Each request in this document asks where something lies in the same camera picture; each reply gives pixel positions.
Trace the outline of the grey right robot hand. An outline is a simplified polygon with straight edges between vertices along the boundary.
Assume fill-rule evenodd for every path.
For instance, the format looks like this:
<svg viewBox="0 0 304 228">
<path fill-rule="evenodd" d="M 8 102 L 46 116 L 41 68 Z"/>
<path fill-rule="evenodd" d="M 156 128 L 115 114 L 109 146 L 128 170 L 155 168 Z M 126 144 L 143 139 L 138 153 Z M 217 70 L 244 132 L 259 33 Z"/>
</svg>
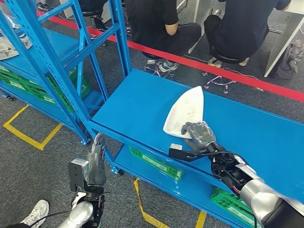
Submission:
<svg viewBox="0 0 304 228">
<path fill-rule="evenodd" d="M 181 129 L 181 134 L 185 135 L 186 133 L 189 133 L 191 139 L 185 139 L 184 141 L 195 151 L 204 150 L 206 146 L 216 141 L 213 132 L 204 121 L 186 122 Z"/>
</svg>

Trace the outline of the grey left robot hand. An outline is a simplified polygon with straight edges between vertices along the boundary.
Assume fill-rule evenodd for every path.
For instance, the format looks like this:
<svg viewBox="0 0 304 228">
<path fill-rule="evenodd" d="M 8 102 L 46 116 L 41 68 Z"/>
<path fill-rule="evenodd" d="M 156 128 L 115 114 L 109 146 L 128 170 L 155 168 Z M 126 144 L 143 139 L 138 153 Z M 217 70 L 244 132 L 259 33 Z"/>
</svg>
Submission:
<svg viewBox="0 0 304 228">
<path fill-rule="evenodd" d="M 89 162 L 89 180 L 88 185 L 103 186 L 106 177 L 104 167 L 104 153 L 106 145 L 104 143 L 104 134 L 100 132 L 94 138 L 91 151 L 88 154 Z"/>
</svg>

